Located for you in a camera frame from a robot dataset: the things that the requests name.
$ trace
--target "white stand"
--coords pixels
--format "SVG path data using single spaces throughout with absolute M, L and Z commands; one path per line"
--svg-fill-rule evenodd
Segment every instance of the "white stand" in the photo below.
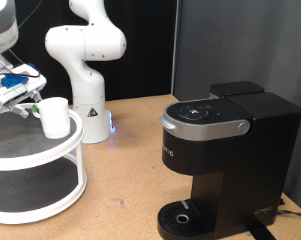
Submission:
M 32 105 L 33 104 L 22 104 L 21 106 L 29 108 Z M 70 117 L 76 123 L 77 130 L 68 140 L 57 147 L 38 154 L 17 158 L 0 158 L 0 171 L 14 171 L 33 168 L 57 160 L 60 157 L 65 157 L 77 165 L 78 185 L 69 195 L 47 207 L 27 212 L 0 212 L 0 223 L 21 224 L 51 217 L 70 207 L 84 192 L 87 184 L 87 175 L 83 165 L 81 147 L 83 126 L 80 117 L 75 112 L 71 110 L 69 111 Z M 73 149 L 76 150 L 76 156 L 70 154 Z

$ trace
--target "drip tray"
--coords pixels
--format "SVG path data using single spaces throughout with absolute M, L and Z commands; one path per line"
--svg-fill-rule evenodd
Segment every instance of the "drip tray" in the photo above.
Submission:
M 176 239 L 191 238 L 212 233 L 207 221 L 191 200 L 164 206 L 159 212 L 158 221 L 159 233 L 161 236 L 164 235 L 162 236 L 164 239 L 173 239 L 172 236 Z
M 58 202 L 78 185 L 77 166 L 62 157 L 45 165 L 0 171 L 0 212 L 26 212 Z

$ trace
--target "white robot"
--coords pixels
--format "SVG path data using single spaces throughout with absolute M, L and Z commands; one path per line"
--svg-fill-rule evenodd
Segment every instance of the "white robot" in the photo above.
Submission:
M 14 68 L 1 53 L 12 47 L 18 39 L 14 0 L 0 0 L 0 113 L 12 111 L 23 118 L 29 112 L 18 105 L 30 97 L 41 101 L 39 91 L 46 79 L 34 68 L 23 64 Z
M 113 129 L 106 109 L 104 79 L 85 61 L 109 61 L 123 56 L 127 43 L 109 20 L 104 0 L 70 0 L 71 10 L 88 26 L 60 26 L 46 35 L 46 49 L 66 69 L 73 93 L 73 110 L 82 118 L 83 143 L 106 140 Z

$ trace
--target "silver trim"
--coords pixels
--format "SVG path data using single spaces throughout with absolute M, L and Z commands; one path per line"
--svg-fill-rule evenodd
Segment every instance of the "silver trim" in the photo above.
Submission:
M 176 103 L 172 103 L 166 107 L 164 115 L 160 117 L 160 123 L 169 134 L 180 139 L 209 141 L 244 135 L 250 129 L 250 122 L 244 119 L 205 125 L 181 122 L 172 118 L 167 113 L 167 109 L 173 104 Z
M 210 93 L 210 98 L 211 99 L 219 99 L 218 96 L 214 95 L 213 93 Z
M 182 200 L 181 203 L 182 203 L 182 205 L 184 206 L 185 209 L 189 209 L 189 206 L 188 206 L 186 201 Z
M 186 220 L 185 221 L 180 221 L 180 217 L 182 218 L 185 218 Z M 185 214 L 179 214 L 177 217 L 176 217 L 176 220 L 178 223 L 181 223 L 181 224 L 185 224 L 185 223 L 188 223 L 189 222 L 189 217 Z

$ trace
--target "coffee maker lid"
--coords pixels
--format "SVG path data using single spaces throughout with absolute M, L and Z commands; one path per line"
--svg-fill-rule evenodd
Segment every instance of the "coffee maker lid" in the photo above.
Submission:
M 177 138 L 209 141 L 246 134 L 252 118 L 227 99 L 203 99 L 168 105 L 160 122 Z

